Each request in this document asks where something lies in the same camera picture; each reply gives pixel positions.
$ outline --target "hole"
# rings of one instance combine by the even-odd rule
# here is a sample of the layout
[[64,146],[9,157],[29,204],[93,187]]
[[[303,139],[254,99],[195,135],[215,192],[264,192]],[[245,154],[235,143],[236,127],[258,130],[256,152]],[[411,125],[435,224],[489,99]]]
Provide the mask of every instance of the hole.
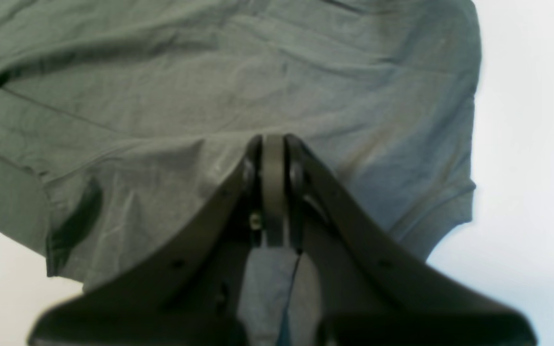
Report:
[[172,261],[172,263],[171,263],[171,266],[172,266],[173,269],[181,269],[183,267],[183,265],[185,265],[185,260],[184,259],[177,259],[177,260]]
[[307,171],[303,171],[303,180],[305,180],[306,185],[309,185],[312,183],[312,176]]
[[229,287],[226,281],[222,281],[222,284],[219,286],[219,292],[215,296],[215,308],[217,312],[223,312],[228,306],[229,299]]
[[380,259],[378,260],[378,267],[384,269],[392,268],[392,262],[389,260]]

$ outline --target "green t-shirt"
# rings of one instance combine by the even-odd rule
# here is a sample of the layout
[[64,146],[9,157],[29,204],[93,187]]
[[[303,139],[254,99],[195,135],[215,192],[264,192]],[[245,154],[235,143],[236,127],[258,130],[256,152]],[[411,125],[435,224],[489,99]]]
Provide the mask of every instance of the green t-shirt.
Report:
[[[171,239],[252,136],[293,133],[425,259],[471,219],[479,64],[468,0],[0,0],[0,231],[90,289]],[[254,344],[295,263],[250,256]],[[294,344],[313,280],[302,259]]]

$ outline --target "black plastic bracket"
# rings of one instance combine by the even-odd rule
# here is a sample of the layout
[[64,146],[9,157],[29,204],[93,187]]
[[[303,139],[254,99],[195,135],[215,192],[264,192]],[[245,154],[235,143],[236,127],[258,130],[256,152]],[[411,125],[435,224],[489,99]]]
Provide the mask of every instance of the black plastic bracket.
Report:
[[167,245],[45,313],[29,344],[244,346],[236,312],[252,246],[314,261],[316,344],[532,346],[520,313],[402,249],[296,136],[256,136],[233,173]]

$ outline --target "white background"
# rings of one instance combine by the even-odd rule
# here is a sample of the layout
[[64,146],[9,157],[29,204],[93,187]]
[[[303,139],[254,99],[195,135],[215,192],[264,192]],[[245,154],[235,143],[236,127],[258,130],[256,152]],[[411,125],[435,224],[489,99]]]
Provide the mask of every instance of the white background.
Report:
[[[554,0],[478,0],[475,221],[429,263],[521,309],[554,346]],[[37,316],[80,293],[48,279],[44,259],[0,234],[0,346],[22,346]]]

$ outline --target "t-shirt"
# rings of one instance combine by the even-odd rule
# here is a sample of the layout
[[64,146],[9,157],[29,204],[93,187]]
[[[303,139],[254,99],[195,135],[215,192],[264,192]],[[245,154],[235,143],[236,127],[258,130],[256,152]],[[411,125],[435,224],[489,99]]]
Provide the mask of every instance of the t-shirt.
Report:
[[[424,260],[471,219],[480,57],[468,0],[0,0],[0,232],[91,289],[292,133]],[[313,277],[252,252],[253,344],[309,343]]]

